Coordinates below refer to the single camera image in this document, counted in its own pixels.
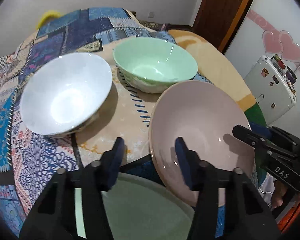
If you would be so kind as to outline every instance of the tablecloth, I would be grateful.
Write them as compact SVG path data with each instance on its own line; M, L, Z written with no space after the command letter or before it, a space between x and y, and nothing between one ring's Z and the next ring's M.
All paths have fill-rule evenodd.
M89 8L69 13L33 33L15 53L0 57L0 213L16 236L58 168L73 171L99 159L102 152L112 147L116 136L124 137L128 145L123 164L148 154L149 118L159 95L149 95L129 87L112 57L114 46L130 36L177 42L197 60L199 72L196 79L206 82L210 79L228 93L248 117L252 112L250 116L255 117L255 122L264 121L235 68L199 36L173 30L156 32L142 26L122 8ZM110 64L114 81L110 93L114 93L114 97L107 99L105 104L116 104L113 113L104 112L108 117L106 123L100 123L98 119L84 130L64 138L49 138L31 132L24 125L19 109L27 80L48 61L75 51L96 53ZM127 131L127 124L134 129ZM140 139L129 140L135 136Z

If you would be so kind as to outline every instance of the bowl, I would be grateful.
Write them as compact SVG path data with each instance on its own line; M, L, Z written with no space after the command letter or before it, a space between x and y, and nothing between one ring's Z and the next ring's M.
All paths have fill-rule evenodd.
M186 50L157 38L129 38L114 48L113 57L126 82L146 93L162 93L198 72Z
M20 113L26 127L54 136L96 113L112 85L109 64L90 53L70 53L42 66L24 88Z
M158 99L149 125L150 154L166 187L187 204L196 205L198 192L184 183L175 153L179 136L201 160L228 171L240 167L251 177L254 149L233 137L237 124L250 129L236 102L215 85L186 81L168 88ZM224 204L224 189L220 189L219 206Z
M155 182L119 173L117 183L102 192L102 198L116 240L184 240L188 236L194 210ZM75 216L77 234L85 238L80 188L75 189Z

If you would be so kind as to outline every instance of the light blue bowl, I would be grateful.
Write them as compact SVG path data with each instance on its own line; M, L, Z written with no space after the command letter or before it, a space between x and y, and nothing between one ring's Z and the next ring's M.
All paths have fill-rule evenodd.
M162 93L198 72L185 49L157 38L129 38L115 47L113 57L127 83L146 93Z

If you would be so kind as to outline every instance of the blue patterned tablecloth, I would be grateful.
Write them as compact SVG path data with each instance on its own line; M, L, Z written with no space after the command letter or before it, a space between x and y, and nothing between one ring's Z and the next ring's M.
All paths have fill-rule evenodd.
M77 10L49 22L28 37L15 53L0 57L0 214L19 236L33 204L60 167L82 168L74 135L49 138L27 129L20 115L20 96L28 78L50 60L73 51L102 51L129 36L175 43L167 32L151 32L122 8ZM196 79L207 81L205 77ZM152 176L143 173L149 170ZM160 183L151 161L127 171ZM223 231L219 209L217 235Z

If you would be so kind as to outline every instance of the bowl rim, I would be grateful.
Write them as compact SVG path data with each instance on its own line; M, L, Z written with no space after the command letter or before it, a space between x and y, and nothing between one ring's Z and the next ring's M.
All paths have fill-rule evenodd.
M80 119L80 121L77 121L77 122L74 122L72 125L69 125L69 128L66 128L66 129L63 129L63 130L60 130L60 131L58 131L58 132L54 132L54 133L49 133L49 134L41 134L41 133L37 133L36 131L34 131L34 130L32 130L32 129L30 129L27 125L26 125L26 123L25 123L25 126L28 128L28 129L30 129L32 132L34 132L34 133L37 133L37 134L40 134L40 135L44 135L44 136L54 136L54 135L59 135L59 134L63 134L63 133L66 133L66 132L69 132L69 131L71 131L72 129L74 129L75 127L77 127L78 125L80 125L80 124L82 124L82 123L84 123L84 122L86 122L96 111L98 111L98 109L102 106L102 104L104 103L104 101L107 99L107 97L108 97L108 95L109 95L109 93L110 93L110 90L111 90L111 87L112 87L112 71L111 71L111 67L110 67L110 65L109 65L109 63L105 60L105 59L103 59L101 56L99 56L99 55L96 55L96 54L94 54L94 53L91 53L91 52L71 52L71 53L66 53L66 54L62 54L62 55L59 55L58 57L55 57L53 60L50 60L49 62L47 62L46 64L44 64L40 69L38 69L35 73L34 73L34 75L36 75L37 73L39 73L40 71L42 71L42 69L47 65L47 64L49 64L50 62L52 62L52 61L54 61L54 60L58 60L59 59L59 57L60 56L62 56L62 57L67 57L68 55L73 55L73 54L89 54L89 55L93 55L93 57L94 56L96 56L96 57L99 57L99 58L101 58L105 63L106 63L106 65L107 65L107 67L106 68L109 68L109 77L111 77L111 82L109 82L109 88L107 88L107 87L105 87L105 90L107 90L107 92L105 93L105 97L102 99L102 100L100 100L100 104L98 105L98 106L96 106L95 108L94 108L94 110L93 110L93 112L91 112L90 114L88 114L87 115L87 117L84 117L84 118L82 118L82 119ZM22 94L21 94L21 97L20 97L20 115L21 115L21 119L23 120L23 114L22 114L22 105L23 105L23 98L24 98L24 92L25 92L25 90L28 88L28 84L29 84L29 81L27 82L27 84L25 85L25 87L24 87L24 89L23 89L23 91L22 91Z
M117 50L118 47L121 47L121 46L123 46L125 43L131 42L131 41L133 41L133 40L135 40L135 39L143 39L143 40L150 40L150 39L153 40L153 39L155 39L155 40L157 40L157 41L159 41L159 42L169 42L169 43L171 43L171 44L173 44L173 45L175 45L175 46L178 46L178 47L181 49L181 51L184 51L186 54L188 54L188 55L194 60L194 62L195 62L195 64L196 64L196 71L195 71L194 75L191 75L191 77L187 78L186 80L189 80L189 79L193 78L193 77L197 74L197 72L198 72L198 63L197 63L197 61L194 59L194 57L193 57L188 51L186 51L184 48L182 48L182 47L179 46L178 44L172 43L172 42L170 42L170 41L162 40L162 39L159 39L159 38L155 38L155 37L133 37L133 38L126 38L126 40L125 40L125 41L122 41L121 43L119 43L119 44L113 49L113 52L112 52L114 61L116 62L117 66L118 66L119 68L122 68L124 71L130 73L131 75L136 76L136 77L138 77L138 78L140 78L140 79L142 79L142 80L151 81L151 82L160 82L160 83L176 83L176 82L183 82L183 81L186 81L185 79L180 79L180 78L175 79L175 80L173 80L173 81L169 81L169 80L167 80L167 81L162 81L162 80L156 80L156 79L151 79L151 78L145 78L145 77L142 77L142 76L140 76L140 75L138 75L138 74L132 73L132 72L130 72L129 70L127 70L126 68L122 67L122 66L119 64L119 62L118 62L118 60L116 59L116 57L115 57L115 52L116 52L116 50Z
M221 90L222 93L225 93L229 98L231 98L226 92L224 92L222 89L218 88L216 85L214 84L211 84L211 83L208 83L208 82L204 82L204 81L201 81L201 80L186 80L186 81L182 81L182 82L178 82L176 84L173 84L172 86L170 86L169 88L167 88L161 95L160 97L158 98L157 102L155 103L154 105L154 108L152 109L152 114L151 114L151 118L150 118L150 123L149 123L149 134L148 134L148 138L149 138L149 152L150 152L150 156L151 156L151 159L152 159L152 162L153 162L153 165L154 165L154 168L155 170L157 171L161 181L163 182L163 184L166 186L166 188L171 191L175 196L177 196L178 198L180 198L183 202L185 202L186 204L192 206L192 207L195 207L196 204L197 204L197 201L195 202L191 202L189 199L187 198L184 198L183 196L181 196L180 194L178 194L173 187L171 187L169 185L169 183L167 182L167 180L165 179L165 176L164 174L161 172L159 166L158 166L158 163L157 163L157 159L156 159L156 156L154 155L154 149L153 149L153 143L152 143L152 123L153 123L153 117L154 117L154 114L155 114L155 110L156 110L156 107L159 103L160 100L162 100L162 98L164 97L164 95L171 89L173 89L175 86L178 86L179 84L182 84L182 83L186 83L186 82L200 82L200 83L203 83L205 85L210 85L210 86L214 86L216 87L217 89ZM248 126L250 128L250 125L249 125L249 121L247 119L247 117L245 116L246 120L247 120L247 123L248 123Z

